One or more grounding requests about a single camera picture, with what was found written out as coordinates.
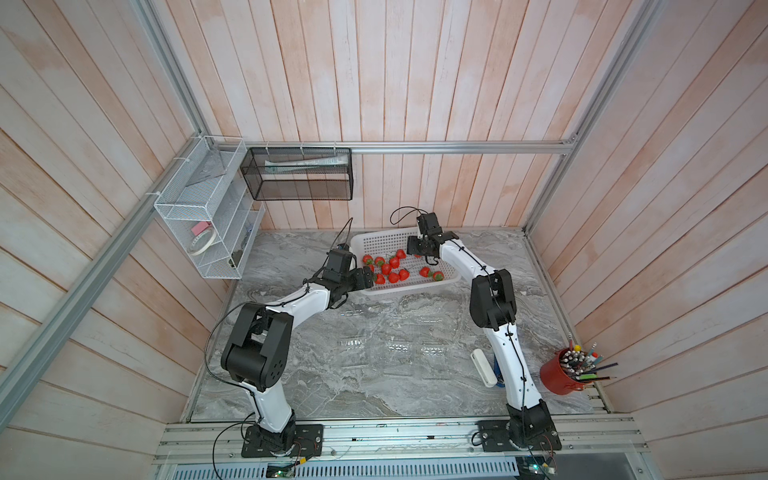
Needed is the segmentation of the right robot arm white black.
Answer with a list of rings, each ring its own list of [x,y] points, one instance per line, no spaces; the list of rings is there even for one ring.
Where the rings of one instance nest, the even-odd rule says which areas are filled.
[[[443,229],[435,213],[421,210],[419,233],[407,240],[407,252],[439,259],[453,267],[470,286],[469,315],[492,347],[499,370],[487,359],[478,369],[490,376],[490,385],[503,380],[509,414],[509,442],[520,450],[562,448],[549,408],[536,387],[516,325],[517,303],[511,274],[473,254],[452,231]]]

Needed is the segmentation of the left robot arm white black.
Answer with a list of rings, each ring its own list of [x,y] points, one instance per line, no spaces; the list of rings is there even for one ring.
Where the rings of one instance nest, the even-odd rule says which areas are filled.
[[[281,384],[295,327],[342,305],[348,296],[374,286],[375,272],[346,246],[326,260],[295,292],[268,303],[245,303],[220,357],[221,368],[246,391],[258,427],[282,434],[295,421]]]

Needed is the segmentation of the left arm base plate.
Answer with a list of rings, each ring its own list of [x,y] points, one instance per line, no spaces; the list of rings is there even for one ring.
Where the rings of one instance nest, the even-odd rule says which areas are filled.
[[[243,458],[310,459],[321,455],[323,441],[322,424],[289,423],[281,433],[253,425],[245,431],[241,455]]]

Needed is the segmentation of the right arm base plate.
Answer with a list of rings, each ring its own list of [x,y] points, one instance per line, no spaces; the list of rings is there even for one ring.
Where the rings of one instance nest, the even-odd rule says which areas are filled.
[[[478,434],[473,440],[484,452],[560,451],[562,442],[551,419],[481,420],[477,423]]]

